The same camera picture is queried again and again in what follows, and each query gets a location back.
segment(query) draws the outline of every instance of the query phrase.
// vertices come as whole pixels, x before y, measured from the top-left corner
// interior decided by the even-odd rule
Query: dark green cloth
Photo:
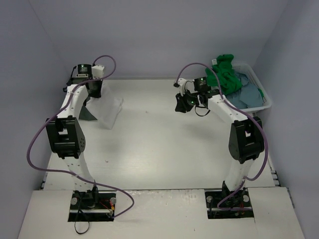
[[[213,66],[213,71],[218,76],[221,91],[224,95],[231,94],[243,86],[234,74],[233,66],[231,65],[233,59],[234,56],[231,54],[220,55],[217,57],[217,65]],[[218,86],[214,74],[209,69],[205,71],[207,74],[207,84],[212,87]]]

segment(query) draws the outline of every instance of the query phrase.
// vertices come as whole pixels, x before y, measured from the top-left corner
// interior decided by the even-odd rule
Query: clothing tag
[[[217,59],[214,59],[214,60],[211,60],[211,64],[214,66],[214,65],[217,65]]]

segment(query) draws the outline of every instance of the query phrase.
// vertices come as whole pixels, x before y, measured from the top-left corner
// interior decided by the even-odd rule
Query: gray wall
[[[30,0],[69,69],[108,53],[113,78],[176,77],[225,53],[253,65],[287,1]]]
[[[291,0],[254,67],[273,100],[260,114],[279,180],[308,239],[319,233],[319,1]]]
[[[1,1],[0,27],[0,238],[15,239],[43,178],[28,166],[26,149],[62,103],[69,73],[27,0]],[[31,154],[43,167],[50,153],[45,134]]]

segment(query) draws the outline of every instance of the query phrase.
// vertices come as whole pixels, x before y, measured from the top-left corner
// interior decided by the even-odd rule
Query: blue cloth
[[[243,87],[238,91],[226,96],[230,103],[238,109],[254,108],[263,106],[263,98],[258,88],[250,83],[245,74],[235,72],[235,76],[240,80]]]

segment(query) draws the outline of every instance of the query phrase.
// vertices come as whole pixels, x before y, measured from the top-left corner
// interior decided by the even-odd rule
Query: white plastic bin
[[[258,77],[256,76],[255,72],[253,71],[253,69],[246,63],[234,63],[233,64],[233,69],[236,72],[245,74],[248,77],[249,81],[252,84],[254,84],[255,86],[257,86],[259,89],[261,89],[262,92],[264,93],[264,97],[263,97],[264,105],[263,106],[255,107],[255,108],[242,109],[242,111],[247,112],[247,113],[255,113],[255,112],[261,111],[263,109],[269,108],[271,106],[272,102],[271,102],[269,96],[267,95],[264,87],[260,83]]]

